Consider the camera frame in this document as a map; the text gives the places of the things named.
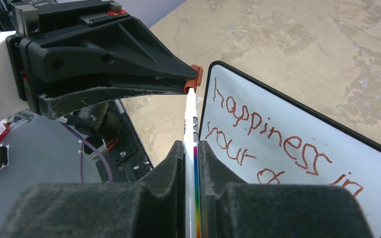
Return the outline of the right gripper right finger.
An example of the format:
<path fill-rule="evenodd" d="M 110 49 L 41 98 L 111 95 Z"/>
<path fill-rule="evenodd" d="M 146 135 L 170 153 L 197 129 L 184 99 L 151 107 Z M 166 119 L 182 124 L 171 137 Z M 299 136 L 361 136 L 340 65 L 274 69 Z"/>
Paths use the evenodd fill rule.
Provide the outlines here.
<path fill-rule="evenodd" d="M 249 184 L 198 146 L 204 238 L 370 238 L 355 198 L 325 185 Z"/>

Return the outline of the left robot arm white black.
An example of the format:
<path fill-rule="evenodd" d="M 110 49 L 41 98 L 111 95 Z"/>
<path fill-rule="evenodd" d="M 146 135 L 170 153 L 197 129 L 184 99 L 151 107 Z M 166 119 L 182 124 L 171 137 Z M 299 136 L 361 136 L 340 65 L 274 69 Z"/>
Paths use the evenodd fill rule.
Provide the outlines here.
<path fill-rule="evenodd" d="M 185 94 L 202 68 L 176 57 L 113 0 L 0 0 L 0 24 L 21 100 L 34 113 L 87 135 L 115 137 L 111 101 Z"/>

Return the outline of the small black-framed whiteboard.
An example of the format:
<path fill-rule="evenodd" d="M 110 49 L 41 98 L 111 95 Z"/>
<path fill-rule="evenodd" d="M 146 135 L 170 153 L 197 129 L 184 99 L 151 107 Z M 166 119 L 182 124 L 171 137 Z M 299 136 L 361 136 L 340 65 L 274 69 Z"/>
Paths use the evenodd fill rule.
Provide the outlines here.
<path fill-rule="evenodd" d="M 381 144 L 219 60 L 209 66 L 199 126 L 248 183 L 348 190 L 381 238 Z"/>

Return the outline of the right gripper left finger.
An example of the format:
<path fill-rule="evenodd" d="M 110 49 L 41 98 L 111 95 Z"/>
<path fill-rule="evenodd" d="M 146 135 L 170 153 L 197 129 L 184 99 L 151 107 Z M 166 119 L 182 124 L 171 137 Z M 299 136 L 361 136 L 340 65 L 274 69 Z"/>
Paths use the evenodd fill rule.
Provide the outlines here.
<path fill-rule="evenodd" d="M 16 199 L 0 238 L 178 238 L 181 141 L 136 182 L 41 183 Z"/>

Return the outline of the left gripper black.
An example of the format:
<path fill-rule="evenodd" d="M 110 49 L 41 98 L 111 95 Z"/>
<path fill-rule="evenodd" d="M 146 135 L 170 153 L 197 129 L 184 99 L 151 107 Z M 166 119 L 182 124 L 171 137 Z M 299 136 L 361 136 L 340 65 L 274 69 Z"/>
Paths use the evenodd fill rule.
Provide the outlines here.
<path fill-rule="evenodd" d="M 112 0 L 13 0 L 16 33 L 7 39 L 20 99 L 114 74 L 187 80 L 197 71 L 178 59 L 139 19 Z"/>

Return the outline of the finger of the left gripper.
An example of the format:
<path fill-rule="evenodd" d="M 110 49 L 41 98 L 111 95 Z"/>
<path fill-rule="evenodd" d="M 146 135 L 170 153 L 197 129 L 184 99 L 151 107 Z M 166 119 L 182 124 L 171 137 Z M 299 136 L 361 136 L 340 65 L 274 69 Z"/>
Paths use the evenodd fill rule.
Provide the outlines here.
<path fill-rule="evenodd" d="M 92 78 L 52 86 L 37 96 L 37 114 L 57 119 L 102 102 L 145 95 L 184 94 L 185 79 Z"/>

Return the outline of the red-brown marker cap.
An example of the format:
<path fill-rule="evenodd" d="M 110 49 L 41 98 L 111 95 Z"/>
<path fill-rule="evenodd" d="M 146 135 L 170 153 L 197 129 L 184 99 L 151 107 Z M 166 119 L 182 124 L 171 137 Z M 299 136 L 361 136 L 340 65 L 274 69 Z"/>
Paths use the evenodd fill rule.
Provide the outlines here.
<path fill-rule="evenodd" d="M 197 72 L 197 76 L 191 79 L 187 79 L 186 84 L 184 86 L 185 94 L 187 94 L 190 89 L 193 89 L 194 92 L 196 92 L 197 88 L 201 85 L 202 82 L 203 68 L 196 64 L 192 64 L 191 68 Z"/>

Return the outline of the white marker rainbow stripe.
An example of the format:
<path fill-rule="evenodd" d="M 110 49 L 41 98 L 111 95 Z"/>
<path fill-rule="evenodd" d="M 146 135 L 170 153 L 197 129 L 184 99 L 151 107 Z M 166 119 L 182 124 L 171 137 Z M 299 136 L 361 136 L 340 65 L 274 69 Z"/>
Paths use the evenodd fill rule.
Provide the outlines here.
<path fill-rule="evenodd" d="M 185 237 L 200 238 L 200 182 L 198 168 L 198 117 L 194 88 L 187 92 L 184 120 Z"/>

